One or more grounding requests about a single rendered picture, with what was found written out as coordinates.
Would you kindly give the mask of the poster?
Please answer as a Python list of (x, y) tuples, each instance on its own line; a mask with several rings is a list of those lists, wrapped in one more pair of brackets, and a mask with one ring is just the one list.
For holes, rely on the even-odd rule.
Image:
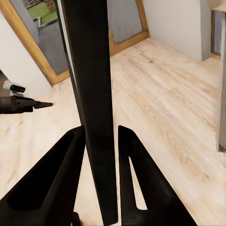
[(104, 226), (118, 223), (107, 0), (54, 0)]

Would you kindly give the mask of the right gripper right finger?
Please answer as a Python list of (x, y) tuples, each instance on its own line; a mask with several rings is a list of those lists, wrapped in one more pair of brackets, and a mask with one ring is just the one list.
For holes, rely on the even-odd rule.
[[(118, 126), (121, 226), (198, 226), (135, 132)], [(131, 158), (147, 210), (136, 206)]]

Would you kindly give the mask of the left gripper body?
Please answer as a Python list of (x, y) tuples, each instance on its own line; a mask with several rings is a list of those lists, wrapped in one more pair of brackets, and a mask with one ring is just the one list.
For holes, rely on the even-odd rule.
[(24, 107), (25, 111), (17, 111), (15, 106), (16, 100), (33, 100), (32, 98), (26, 97), (18, 97), (18, 96), (10, 96), (10, 97), (2, 97), (0, 98), (0, 113), (2, 114), (18, 114), (23, 112), (33, 112), (33, 106)]

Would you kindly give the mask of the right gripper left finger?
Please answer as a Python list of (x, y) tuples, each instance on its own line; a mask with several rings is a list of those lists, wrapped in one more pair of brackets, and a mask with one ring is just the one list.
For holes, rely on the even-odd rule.
[(84, 125), (67, 131), (0, 200), (0, 226), (72, 226), (85, 145)]

